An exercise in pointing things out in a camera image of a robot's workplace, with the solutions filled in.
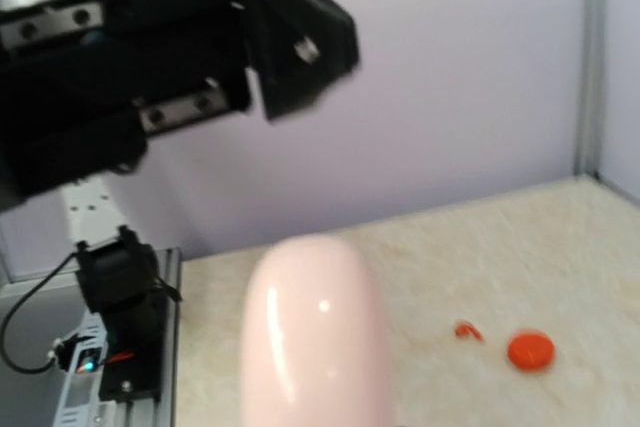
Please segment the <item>red earbud charging case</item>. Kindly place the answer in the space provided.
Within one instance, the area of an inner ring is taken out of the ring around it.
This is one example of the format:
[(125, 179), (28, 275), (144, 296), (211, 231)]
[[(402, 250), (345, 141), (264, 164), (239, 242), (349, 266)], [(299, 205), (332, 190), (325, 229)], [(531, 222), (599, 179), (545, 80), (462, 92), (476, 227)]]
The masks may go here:
[(555, 344), (539, 331), (515, 334), (507, 345), (507, 358), (518, 370), (538, 372), (548, 368), (555, 360)]

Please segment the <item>red earbud left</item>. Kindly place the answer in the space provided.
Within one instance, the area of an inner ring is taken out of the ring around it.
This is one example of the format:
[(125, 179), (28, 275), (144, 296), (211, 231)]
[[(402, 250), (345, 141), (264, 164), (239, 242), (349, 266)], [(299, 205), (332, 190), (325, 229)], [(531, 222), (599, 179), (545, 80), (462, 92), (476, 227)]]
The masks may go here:
[(460, 321), (454, 327), (454, 334), (457, 338), (473, 338), (479, 343), (484, 342), (484, 336), (478, 328), (467, 321)]

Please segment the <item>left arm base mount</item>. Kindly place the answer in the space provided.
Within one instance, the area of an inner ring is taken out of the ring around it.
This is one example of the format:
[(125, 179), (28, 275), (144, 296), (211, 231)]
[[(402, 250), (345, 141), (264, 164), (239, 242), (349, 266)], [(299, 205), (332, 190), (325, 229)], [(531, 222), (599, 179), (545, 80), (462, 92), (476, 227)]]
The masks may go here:
[(101, 313), (107, 350), (99, 388), (102, 401), (161, 397), (169, 298), (154, 289)]

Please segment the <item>pink earbud charging case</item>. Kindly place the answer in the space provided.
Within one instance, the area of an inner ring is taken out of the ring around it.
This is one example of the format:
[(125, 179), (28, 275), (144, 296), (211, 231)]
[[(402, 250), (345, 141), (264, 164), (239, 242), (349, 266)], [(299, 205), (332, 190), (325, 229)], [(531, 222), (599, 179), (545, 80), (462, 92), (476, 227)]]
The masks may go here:
[(386, 313), (353, 245), (295, 237), (257, 263), (242, 318), (239, 423), (394, 425)]

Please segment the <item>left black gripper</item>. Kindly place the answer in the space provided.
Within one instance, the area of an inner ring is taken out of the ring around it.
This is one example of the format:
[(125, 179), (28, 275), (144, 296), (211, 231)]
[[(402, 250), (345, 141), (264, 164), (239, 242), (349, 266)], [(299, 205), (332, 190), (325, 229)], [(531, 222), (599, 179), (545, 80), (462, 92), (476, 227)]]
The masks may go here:
[(1, 207), (105, 170), (150, 137), (243, 112), (248, 57), (232, 0), (44, 0), (1, 8)]

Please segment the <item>left aluminium frame post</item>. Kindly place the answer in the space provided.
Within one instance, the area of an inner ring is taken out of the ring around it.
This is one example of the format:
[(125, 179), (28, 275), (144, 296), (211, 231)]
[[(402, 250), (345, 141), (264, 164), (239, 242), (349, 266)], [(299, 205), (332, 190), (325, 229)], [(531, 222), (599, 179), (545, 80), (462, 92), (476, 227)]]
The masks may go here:
[(607, 0), (583, 0), (582, 52), (574, 174), (597, 179), (606, 111)]

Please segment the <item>front aluminium rail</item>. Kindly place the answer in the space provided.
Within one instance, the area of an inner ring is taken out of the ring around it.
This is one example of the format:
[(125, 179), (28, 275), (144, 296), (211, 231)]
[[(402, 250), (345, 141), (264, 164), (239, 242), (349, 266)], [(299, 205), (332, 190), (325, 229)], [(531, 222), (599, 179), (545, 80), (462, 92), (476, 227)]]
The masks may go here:
[(181, 267), (177, 248), (81, 250), (87, 310), (63, 361), (54, 425), (174, 425)]

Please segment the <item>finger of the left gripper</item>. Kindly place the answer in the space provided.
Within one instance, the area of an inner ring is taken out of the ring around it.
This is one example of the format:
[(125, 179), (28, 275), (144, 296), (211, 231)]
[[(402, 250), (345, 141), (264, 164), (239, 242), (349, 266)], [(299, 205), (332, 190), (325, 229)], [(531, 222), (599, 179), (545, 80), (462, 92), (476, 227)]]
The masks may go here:
[(359, 64), (353, 18), (334, 0), (237, 0), (264, 113), (306, 109)]

